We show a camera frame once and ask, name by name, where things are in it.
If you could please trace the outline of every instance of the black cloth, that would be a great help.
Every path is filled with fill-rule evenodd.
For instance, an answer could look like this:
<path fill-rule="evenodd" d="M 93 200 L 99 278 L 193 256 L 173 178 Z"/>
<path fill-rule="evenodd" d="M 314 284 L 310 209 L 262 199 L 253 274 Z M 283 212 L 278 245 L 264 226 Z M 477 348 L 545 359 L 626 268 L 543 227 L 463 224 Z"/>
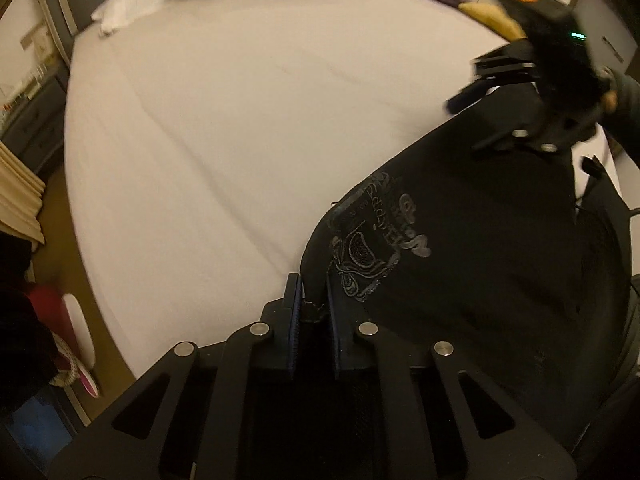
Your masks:
<path fill-rule="evenodd" d="M 640 290 L 640 276 L 632 279 L 636 289 Z M 599 453 L 596 460 L 580 476 L 580 480 L 600 480 L 615 478 L 616 480 L 637 480 L 640 471 L 640 387 L 638 378 L 631 377 L 609 399 L 598 417 L 589 426 L 588 432 L 599 437 L 599 442 L 606 442 L 606 449 Z M 620 414 L 623 424 L 617 424 Z M 585 435 L 585 444 L 593 439 Z"/>
<path fill-rule="evenodd" d="M 11 413 L 58 373 L 49 329 L 21 292 L 0 288 L 0 417 Z"/>
<path fill-rule="evenodd" d="M 31 242 L 0 232 L 0 286 L 22 290 L 31 263 Z"/>
<path fill-rule="evenodd" d="M 407 340 L 452 342 L 572 451 L 638 355 L 629 211 L 604 170 L 577 209 L 568 157 L 473 156 L 536 100 L 531 85 L 500 88 L 384 164 L 324 216 L 302 277 L 314 303 L 331 269 L 336 308 L 360 302 Z"/>

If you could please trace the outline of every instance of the printed graphic on shirt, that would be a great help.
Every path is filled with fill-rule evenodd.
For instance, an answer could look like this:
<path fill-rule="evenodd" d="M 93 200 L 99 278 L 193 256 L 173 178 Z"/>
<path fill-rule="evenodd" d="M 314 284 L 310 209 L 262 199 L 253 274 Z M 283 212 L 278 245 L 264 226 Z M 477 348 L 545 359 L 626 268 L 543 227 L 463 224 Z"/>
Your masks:
<path fill-rule="evenodd" d="M 375 172 L 329 216 L 334 234 L 332 265 L 350 298 L 365 301 L 403 252 L 419 258 L 431 254 L 426 235 L 413 228 L 415 203 L 400 184 L 399 178 Z"/>

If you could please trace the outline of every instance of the black metal bracket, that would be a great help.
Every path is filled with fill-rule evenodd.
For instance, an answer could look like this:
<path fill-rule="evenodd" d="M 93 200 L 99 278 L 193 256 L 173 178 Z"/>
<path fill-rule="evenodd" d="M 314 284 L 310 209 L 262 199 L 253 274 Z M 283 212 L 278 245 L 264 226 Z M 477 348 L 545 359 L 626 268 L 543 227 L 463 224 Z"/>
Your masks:
<path fill-rule="evenodd" d="M 525 29 L 516 40 L 474 60 L 476 79 L 446 103 L 451 114 L 483 98 L 497 86 L 531 82 L 540 95 L 535 119 L 479 142 L 479 154 L 523 148 L 552 155 L 596 133 L 601 97 L 610 82 L 598 76 L 571 9 L 557 0 L 499 0 Z"/>
<path fill-rule="evenodd" d="M 431 370 L 446 392 L 436 409 L 451 411 L 462 441 L 461 478 L 575 479 L 569 454 L 452 343 L 408 344 L 373 323 L 362 304 L 336 304 L 331 283 L 328 279 L 332 306 L 326 330 L 331 337 L 325 339 L 331 341 L 327 362 L 334 382 L 357 384 L 372 372 L 379 381 L 385 458 L 383 470 L 372 472 L 372 478 L 439 478 L 433 443 L 441 434 L 425 414 L 427 404 L 439 401 L 424 397 L 418 387 L 418 378 Z M 250 452 L 243 440 L 252 433 L 247 425 L 253 419 L 246 413 L 250 382 L 294 383 L 304 371 L 297 348 L 301 302 L 302 284 L 293 274 L 284 298 L 268 303 L 261 321 L 224 343 L 201 349 L 190 342 L 177 344 L 62 450 L 49 479 L 236 480 Z M 204 393 L 192 395 L 194 384 Z M 483 429 L 474 389 L 490 399 L 498 420 L 507 421 L 498 431 Z M 163 466 L 172 454 L 182 457 L 179 473 Z"/>

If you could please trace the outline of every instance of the black t-shirt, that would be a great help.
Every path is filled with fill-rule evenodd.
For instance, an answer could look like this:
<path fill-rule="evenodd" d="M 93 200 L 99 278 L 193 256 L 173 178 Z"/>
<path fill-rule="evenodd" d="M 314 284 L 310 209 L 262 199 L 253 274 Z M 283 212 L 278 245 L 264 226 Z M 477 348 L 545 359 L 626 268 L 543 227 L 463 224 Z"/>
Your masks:
<path fill-rule="evenodd" d="M 388 161 L 324 216 L 302 277 L 322 303 L 331 267 L 336 308 L 451 341 L 573 450 L 638 355 L 629 216 L 602 168 L 578 209 L 568 156 L 473 155 L 536 100 L 498 89 Z"/>

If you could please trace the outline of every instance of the mattress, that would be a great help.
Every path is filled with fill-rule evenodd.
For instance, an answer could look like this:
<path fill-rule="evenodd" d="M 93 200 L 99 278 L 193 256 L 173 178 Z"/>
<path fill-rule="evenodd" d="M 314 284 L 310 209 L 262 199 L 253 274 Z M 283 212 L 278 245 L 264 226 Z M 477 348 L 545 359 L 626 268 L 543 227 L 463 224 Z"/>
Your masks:
<path fill-rule="evenodd" d="M 332 202 L 443 123 L 469 60 L 501 44 L 431 0 L 177 0 L 111 37 L 84 31 L 68 193 L 134 375 L 257 320 Z M 602 131 L 574 151 L 617 185 Z"/>

